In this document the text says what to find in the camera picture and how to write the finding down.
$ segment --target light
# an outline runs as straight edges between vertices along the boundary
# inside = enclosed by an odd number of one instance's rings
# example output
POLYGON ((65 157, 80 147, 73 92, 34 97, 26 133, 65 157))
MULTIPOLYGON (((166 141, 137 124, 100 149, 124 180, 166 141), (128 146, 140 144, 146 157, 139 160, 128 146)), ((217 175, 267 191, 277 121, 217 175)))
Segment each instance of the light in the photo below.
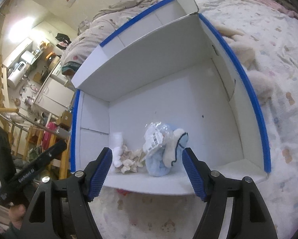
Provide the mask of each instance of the light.
POLYGON ((12 42, 23 41, 32 29, 34 19, 27 17, 15 23, 9 32, 8 38, 12 42))

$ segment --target silver pivot bolt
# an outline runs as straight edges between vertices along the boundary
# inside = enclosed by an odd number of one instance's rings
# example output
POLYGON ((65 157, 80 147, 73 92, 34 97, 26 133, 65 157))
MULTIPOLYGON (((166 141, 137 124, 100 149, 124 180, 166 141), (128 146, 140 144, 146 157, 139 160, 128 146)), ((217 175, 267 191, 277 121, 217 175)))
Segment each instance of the silver pivot bolt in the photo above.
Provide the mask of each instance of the silver pivot bolt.
POLYGON ((77 172, 75 172, 75 176, 76 177, 82 177, 84 175, 84 172, 83 171, 77 171, 77 172))
POLYGON ((247 183, 251 183, 251 182, 253 182, 252 178, 249 177, 249 176, 244 177, 244 180, 245 180, 247 183))
POLYGON ((49 176, 45 176, 44 178, 41 179, 43 183, 49 182, 49 180, 50 180, 49 176))
POLYGON ((218 171, 211 171, 211 175, 213 177, 219 177, 220 176, 220 172, 218 172, 218 171))

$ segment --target white blanket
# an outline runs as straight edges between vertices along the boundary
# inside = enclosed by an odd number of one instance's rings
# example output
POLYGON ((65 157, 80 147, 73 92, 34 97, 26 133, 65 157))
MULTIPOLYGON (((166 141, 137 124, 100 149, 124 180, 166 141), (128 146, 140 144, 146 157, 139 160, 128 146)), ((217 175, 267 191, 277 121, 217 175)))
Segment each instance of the white blanket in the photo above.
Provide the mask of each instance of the white blanket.
MULTIPOLYGON (((271 100, 262 105, 272 173, 258 188, 278 237, 289 239, 298 228, 298 20, 254 0, 196 2, 212 22, 241 30, 254 39, 259 49, 253 67, 275 83, 271 100)), ((139 6, 118 12, 118 20, 124 22, 142 10, 139 6)), ((112 14, 106 17, 111 22, 112 14)), ((126 195, 104 187, 90 207, 103 238, 187 239, 193 237, 204 203, 193 195, 126 195)))

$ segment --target white cardboard box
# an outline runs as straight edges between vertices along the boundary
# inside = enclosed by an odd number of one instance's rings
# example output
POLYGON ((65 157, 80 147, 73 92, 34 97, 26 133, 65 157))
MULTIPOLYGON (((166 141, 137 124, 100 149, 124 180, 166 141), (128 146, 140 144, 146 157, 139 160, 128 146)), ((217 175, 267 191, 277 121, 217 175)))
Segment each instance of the white cardboard box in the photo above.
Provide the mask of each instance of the white cardboard box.
MULTIPOLYGON (((189 134, 210 169, 255 182, 271 171, 262 112, 242 66, 194 0, 163 0, 105 39, 72 79, 78 88, 71 170, 84 169, 110 132, 142 148, 145 125, 161 121, 189 134)), ((191 194, 181 161, 163 177, 110 171, 105 186, 151 194, 191 194)))

